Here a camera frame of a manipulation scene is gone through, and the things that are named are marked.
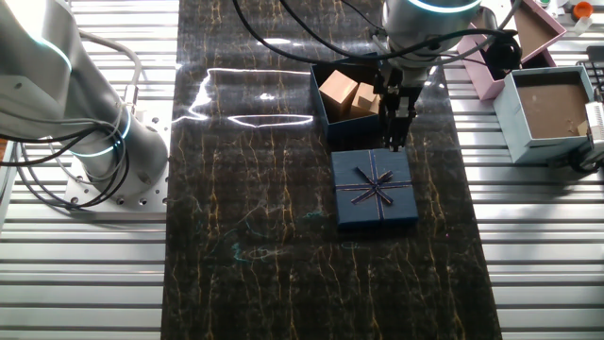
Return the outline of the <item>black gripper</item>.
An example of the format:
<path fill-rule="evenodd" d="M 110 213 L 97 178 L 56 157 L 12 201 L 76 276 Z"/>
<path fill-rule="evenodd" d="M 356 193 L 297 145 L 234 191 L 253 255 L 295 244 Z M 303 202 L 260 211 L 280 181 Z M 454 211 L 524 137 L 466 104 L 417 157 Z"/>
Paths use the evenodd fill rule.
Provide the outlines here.
<path fill-rule="evenodd" d="M 410 126 L 416 117 L 415 102 L 424 87 L 424 80 L 417 70 L 381 69 L 376 77 L 376 94 L 384 98 L 400 100 L 400 106 L 394 119 L 394 152 L 405 146 Z M 391 122 L 393 114 L 387 104 L 379 104 L 379 120 L 382 141 L 385 147 L 392 147 Z"/>

